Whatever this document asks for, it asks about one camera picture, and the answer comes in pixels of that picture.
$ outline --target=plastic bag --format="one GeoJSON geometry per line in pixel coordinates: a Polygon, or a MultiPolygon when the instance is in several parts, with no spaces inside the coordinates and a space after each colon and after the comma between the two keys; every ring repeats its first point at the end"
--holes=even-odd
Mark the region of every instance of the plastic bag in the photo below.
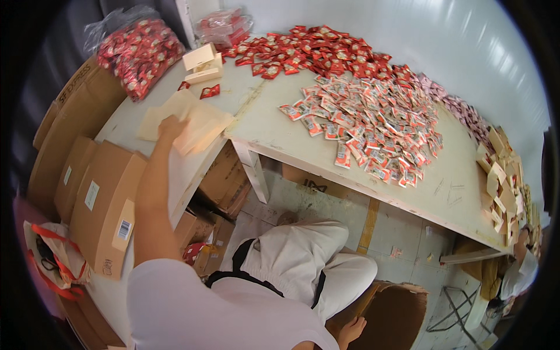
{"type": "Polygon", "coordinates": [[[150,7],[119,8],[85,27],[84,50],[97,50],[97,63],[115,77],[133,100],[143,100],[165,71],[185,53],[175,33],[150,7]]]}
{"type": "Polygon", "coordinates": [[[194,33],[204,43],[214,43],[222,51],[237,45],[249,37],[253,26],[250,16],[242,16],[241,9],[219,10],[198,21],[194,33]]]}
{"type": "Polygon", "coordinates": [[[27,257],[47,286],[67,299],[80,298],[83,292],[73,284],[89,282],[91,269],[78,246],[68,238],[68,228],[52,222],[35,225],[25,221],[24,235],[27,257]]]}

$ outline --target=white table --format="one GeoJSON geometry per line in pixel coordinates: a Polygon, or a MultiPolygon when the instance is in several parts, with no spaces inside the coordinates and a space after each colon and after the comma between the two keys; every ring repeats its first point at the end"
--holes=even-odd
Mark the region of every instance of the white table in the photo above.
{"type": "Polygon", "coordinates": [[[311,138],[301,122],[292,122],[277,109],[301,99],[300,88],[315,84],[314,76],[307,70],[290,76],[280,74],[263,86],[252,106],[225,131],[262,202],[266,203],[269,194],[258,154],[414,213],[477,240],[497,250],[498,255],[511,253],[482,211],[480,191],[486,190],[486,174],[475,161],[476,144],[447,110],[438,107],[440,120],[435,127],[443,135],[443,150],[426,166],[424,180],[417,188],[404,189],[375,179],[358,168],[354,159],[350,170],[335,166],[335,141],[322,135],[311,138]]]}
{"type": "MultiPolygon", "coordinates": [[[[145,100],[138,103],[124,100],[99,132],[96,141],[108,140],[150,156],[155,143],[137,139],[138,127],[148,107],[161,106],[177,90],[185,75],[184,66],[177,63],[145,100]]],[[[258,154],[424,217],[496,249],[498,252],[494,251],[494,254],[511,253],[511,248],[503,245],[503,237],[495,233],[491,220],[482,213],[479,191],[486,183],[486,177],[474,161],[474,142],[454,117],[440,109],[436,130],[443,134],[445,148],[438,154],[439,159],[426,169],[425,180],[418,183],[418,188],[387,185],[363,172],[354,161],[350,170],[335,166],[336,142],[321,136],[309,137],[300,122],[290,121],[277,109],[279,105],[299,100],[302,97],[300,87],[314,85],[313,77],[311,72],[302,71],[291,76],[281,73],[274,81],[268,81],[253,77],[250,66],[235,67],[234,60],[227,59],[222,78],[190,87],[198,96],[204,87],[220,84],[220,95],[205,101],[236,117],[226,129],[225,137],[233,141],[260,200],[266,202],[269,194],[258,154]]],[[[173,227],[225,144],[225,137],[216,138],[204,152],[196,155],[182,158],[176,151],[171,152],[168,206],[173,227]]],[[[125,343],[130,335],[126,286],[134,264],[133,244],[134,237],[125,255],[121,280],[111,281],[93,274],[87,286],[95,304],[125,343]]]]}

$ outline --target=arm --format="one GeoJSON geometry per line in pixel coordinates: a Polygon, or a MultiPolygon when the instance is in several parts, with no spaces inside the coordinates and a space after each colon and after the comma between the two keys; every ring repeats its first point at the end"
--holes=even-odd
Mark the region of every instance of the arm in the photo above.
{"type": "Polygon", "coordinates": [[[367,321],[365,318],[354,317],[354,319],[352,319],[350,322],[344,325],[344,327],[342,327],[337,339],[338,347],[340,348],[340,350],[347,350],[350,342],[358,339],[358,337],[362,334],[366,323],[367,321]]]}
{"type": "Polygon", "coordinates": [[[178,122],[174,115],[159,126],[160,137],[153,149],[136,195],[134,216],[134,266],[159,258],[183,261],[169,221],[169,152],[173,141],[187,122],[178,122]]]}

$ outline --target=white shirt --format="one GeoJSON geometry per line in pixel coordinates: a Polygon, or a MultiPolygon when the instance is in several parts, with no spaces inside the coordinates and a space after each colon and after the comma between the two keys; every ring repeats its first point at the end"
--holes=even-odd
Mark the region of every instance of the white shirt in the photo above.
{"type": "Polygon", "coordinates": [[[529,288],[535,280],[538,271],[538,262],[535,255],[528,249],[521,267],[517,260],[507,269],[502,281],[501,300],[507,300],[510,297],[518,296],[524,290],[529,288]]]}
{"type": "Polygon", "coordinates": [[[177,260],[135,267],[127,310],[138,350],[291,350],[305,340],[339,349],[309,306],[240,278],[222,278],[209,289],[177,260]]]}

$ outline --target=floor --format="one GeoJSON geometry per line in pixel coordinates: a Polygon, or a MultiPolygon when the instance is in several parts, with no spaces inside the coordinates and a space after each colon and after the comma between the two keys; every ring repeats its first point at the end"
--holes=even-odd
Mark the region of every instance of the floor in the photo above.
{"type": "MultiPolygon", "coordinates": [[[[328,217],[345,223],[349,229],[346,247],[357,249],[367,216],[369,197],[350,192],[345,199],[339,199],[284,179],[274,161],[268,160],[264,167],[270,201],[268,204],[261,203],[254,191],[251,191],[237,218],[222,269],[228,267],[228,262],[243,239],[265,233],[276,225],[278,217],[285,211],[296,212],[301,219],[328,217]]],[[[451,253],[455,235],[456,233],[446,228],[391,205],[381,203],[379,206],[367,252],[377,262],[379,270],[376,279],[417,284],[429,292],[426,316],[411,350],[475,349],[458,325],[445,332],[426,332],[429,325],[435,324],[452,311],[442,292],[442,286],[460,287],[469,295],[479,286],[478,281],[457,266],[440,266],[439,257],[451,253]],[[395,249],[402,250],[400,256],[391,256],[395,249]]],[[[464,301],[464,297],[458,292],[452,292],[451,297],[456,305],[464,301]]],[[[459,310],[461,314],[468,311],[466,305],[459,310]]],[[[450,317],[438,328],[445,328],[454,321],[455,317],[450,317]]],[[[497,321],[486,316],[483,319],[490,330],[497,321]]],[[[479,343],[488,337],[481,326],[471,334],[479,343]]]]}

